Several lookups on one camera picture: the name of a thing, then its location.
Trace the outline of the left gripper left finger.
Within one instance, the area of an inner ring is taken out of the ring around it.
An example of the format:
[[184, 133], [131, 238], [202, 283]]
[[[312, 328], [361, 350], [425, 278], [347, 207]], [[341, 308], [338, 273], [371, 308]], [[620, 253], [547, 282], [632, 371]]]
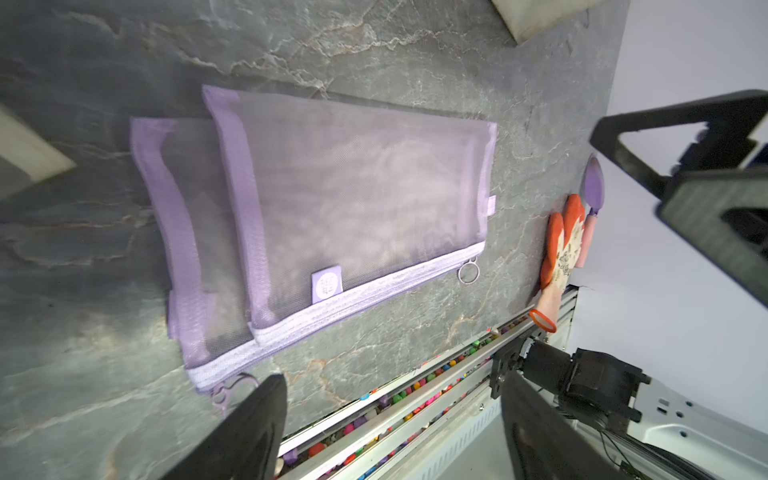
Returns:
[[285, 377], [269, 376], [164, 478], [274, 478], [287, 407]]

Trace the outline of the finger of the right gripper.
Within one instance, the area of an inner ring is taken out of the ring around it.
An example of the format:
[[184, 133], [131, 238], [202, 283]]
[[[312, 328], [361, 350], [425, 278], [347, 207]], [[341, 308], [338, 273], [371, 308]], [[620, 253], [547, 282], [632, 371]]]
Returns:
[[691, 171], [741, 167], [757, 147], [767, 92], [742, 90], [675, 105], [606, 116], [590, 144], [654, 197]]
[[767, 303], [767, 170], [682, 172], [656, 214], [762, 304]]

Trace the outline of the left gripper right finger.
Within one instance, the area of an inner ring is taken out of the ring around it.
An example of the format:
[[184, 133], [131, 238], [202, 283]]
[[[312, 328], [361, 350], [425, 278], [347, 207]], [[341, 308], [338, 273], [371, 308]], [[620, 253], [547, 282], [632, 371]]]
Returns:
[[502, 419], [516, 479], [621, 479], [518, 373], [501, 387]]

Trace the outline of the yellow mesh pouch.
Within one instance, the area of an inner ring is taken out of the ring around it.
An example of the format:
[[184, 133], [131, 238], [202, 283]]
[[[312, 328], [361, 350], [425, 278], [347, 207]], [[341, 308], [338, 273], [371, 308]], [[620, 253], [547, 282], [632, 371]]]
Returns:
[[2, 200], [75, 167], [73, 160], [1, 105]]

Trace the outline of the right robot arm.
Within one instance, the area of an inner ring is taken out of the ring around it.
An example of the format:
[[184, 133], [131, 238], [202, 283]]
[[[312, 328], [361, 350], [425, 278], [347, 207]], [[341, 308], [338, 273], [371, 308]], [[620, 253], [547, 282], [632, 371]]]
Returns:
[[[767, 299], [767, 149], [752, 138], [767, 94], [743, 90], [602, 118], [591, 145], [658, 201], [658, 219], [753, 298]], [[661, 175], [622, 135], [701, 123]], [[767, 437], [597, 351], [513, 340], [492, 359], [491, 395], [518, 479], [640, 479], [637, 455], [678, 479], [763, 479]]]

